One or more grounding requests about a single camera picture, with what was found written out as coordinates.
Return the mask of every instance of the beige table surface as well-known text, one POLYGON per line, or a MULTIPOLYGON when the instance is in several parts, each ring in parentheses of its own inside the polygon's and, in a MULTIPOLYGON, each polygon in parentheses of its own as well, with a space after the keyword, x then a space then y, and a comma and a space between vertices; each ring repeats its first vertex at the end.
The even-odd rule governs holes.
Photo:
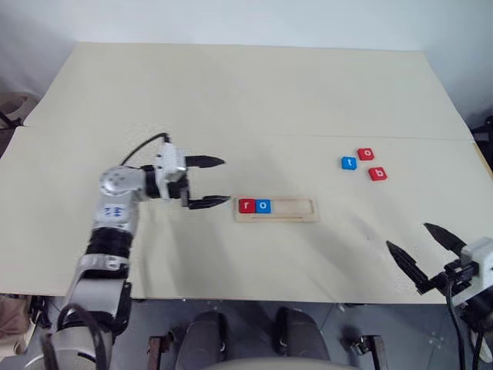
POLYGON ((384 242, 432 275, 454 256, 424 222, 493 237, 491 175, 419 52, 82 43, 26 126, 0 159, 0 291, 65 293, 100 173, 159 131, 227 161, 192 171, 194 196, 312 197, 320 222, 142 204, 134 297, 443 302, 415 292, 384 242), (375 161, 341 170, 359 147, 375 161), (371 165, 389 179, 371 182, 371 165))

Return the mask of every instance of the robotic arm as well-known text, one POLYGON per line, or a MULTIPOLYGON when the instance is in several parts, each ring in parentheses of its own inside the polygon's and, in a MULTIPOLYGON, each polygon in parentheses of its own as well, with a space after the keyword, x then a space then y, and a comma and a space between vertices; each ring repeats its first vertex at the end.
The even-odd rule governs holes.
POLYGON ((166 134, 159 136, 163 145, 154 165, 135 168, 125 166, 124 160, 99 179, 100 196, 89 246, 77 264, 57 331, 44 339, 43 353, 26 368, 109 368, 112 344, 129 322, 132 285, 127 278, 139 202, 181 199, 183 207, 195 210, 229 199, 219 195, 190 199, 188 168, 214 167, 224 161, 211 156, 184 156, 166 134))

